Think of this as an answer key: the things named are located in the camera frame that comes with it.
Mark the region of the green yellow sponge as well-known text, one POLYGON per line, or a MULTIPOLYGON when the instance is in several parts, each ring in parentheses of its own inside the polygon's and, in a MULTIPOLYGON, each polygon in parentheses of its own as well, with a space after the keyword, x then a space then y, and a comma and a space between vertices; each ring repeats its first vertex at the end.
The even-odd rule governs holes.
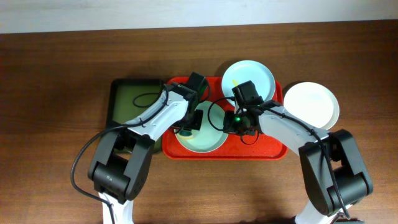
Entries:
POLYGON ((195 135, 192 133, 192 130, 181 129, 177 133, 177 137, 181 139, 193 139, 195 135))

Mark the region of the light green plate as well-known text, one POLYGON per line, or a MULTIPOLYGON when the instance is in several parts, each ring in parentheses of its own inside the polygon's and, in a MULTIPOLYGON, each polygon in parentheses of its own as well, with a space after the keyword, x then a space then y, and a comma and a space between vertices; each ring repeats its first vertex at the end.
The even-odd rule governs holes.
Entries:
POLYGON ((186 149, 197 153, 207 153, 218 149, 227 139, 228 134, 216 130, 209 122, 207 113, 211 106, 210 101, 204 101, 197 106, 198 110, 203 110, 203 121, 200 130, 192 130, 195 135, 193 139, 181 139, 178 142, 186 149))

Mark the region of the white plate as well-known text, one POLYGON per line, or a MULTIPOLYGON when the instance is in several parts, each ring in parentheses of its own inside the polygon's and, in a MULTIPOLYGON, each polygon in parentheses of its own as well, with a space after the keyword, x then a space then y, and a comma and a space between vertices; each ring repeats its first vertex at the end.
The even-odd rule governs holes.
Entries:
POLYGON ((290 114, 321 129, 332 128, 340 116, 336 96, 314 82, 301 82, 290 87, 284 96, 284 106, 290 114))

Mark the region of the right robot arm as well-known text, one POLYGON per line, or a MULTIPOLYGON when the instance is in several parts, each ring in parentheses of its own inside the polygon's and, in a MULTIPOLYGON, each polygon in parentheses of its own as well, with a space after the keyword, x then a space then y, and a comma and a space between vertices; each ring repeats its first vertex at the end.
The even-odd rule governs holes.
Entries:
POLYGON ((348 209, 373 192, 373 183, 354 136, 345 129, 331 132, 291 115, 281 104, 243 103, 227 111, 223 132, 270 136, 299 156, 308 196, 293 223, 336 223, 348 209))

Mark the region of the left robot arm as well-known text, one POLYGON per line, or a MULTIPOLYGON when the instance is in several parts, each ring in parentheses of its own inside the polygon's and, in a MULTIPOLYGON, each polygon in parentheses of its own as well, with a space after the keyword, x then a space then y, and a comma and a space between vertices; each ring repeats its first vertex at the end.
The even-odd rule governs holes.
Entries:
POLYGON ((138 117, 98 133, 88 178, 103 205, 104 223, 132 223, 133 201, 149 173, 154 146, 170 128, 189 128, 205 84, 164 85, 157 101, 138 117))

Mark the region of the red tray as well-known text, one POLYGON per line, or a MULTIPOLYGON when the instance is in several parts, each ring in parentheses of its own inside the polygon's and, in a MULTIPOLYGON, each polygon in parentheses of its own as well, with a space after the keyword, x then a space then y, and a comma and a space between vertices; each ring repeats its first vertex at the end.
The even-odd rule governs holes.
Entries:
MULTIPOLYGON (((224 97, 221 90, 221 77, 207 77, 211 88, 210 101, 224 97)), ((275 81, 276 89, 273 100, 282 103, 282 87, 275 81)), ((229 135, 222 146, 212 152, 197 153, 183 147, 176 135, 166 131, 162 135, 162 151, 171 158, 177 160, 245 160, 245 161, 272 161, 285 156, 288 148, 274 138, 261 134, 252 145, 245 145, 239 136, 229 135)))

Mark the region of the dark green tray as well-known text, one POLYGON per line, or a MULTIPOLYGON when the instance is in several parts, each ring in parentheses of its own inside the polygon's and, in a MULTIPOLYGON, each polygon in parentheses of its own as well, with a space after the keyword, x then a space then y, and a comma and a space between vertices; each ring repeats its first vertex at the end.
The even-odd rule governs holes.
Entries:
POLYGON ((156 100, 159 91, 162 89, 161 84, 162 80, 159 79, 121 78, 113 80, 110 88, 105 128, 119 126, 139 116, 146 109, 136 107, 133 104, 133 99, 144 93, 154 93, 136 100, 137 105, 151 104, 156 100))

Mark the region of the light blue plate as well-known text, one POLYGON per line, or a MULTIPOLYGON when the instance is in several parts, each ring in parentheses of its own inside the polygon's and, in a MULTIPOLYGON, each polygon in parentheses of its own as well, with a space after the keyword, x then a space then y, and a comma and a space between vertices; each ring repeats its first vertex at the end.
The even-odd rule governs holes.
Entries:
POLYGON ((227 68, 221 81, 224 96, 233 96, 232 89, 247 81, 253 82, 263 101, 273 98, 276 86, 273 74, 265 65, 253 60, 242 60, 227 68))

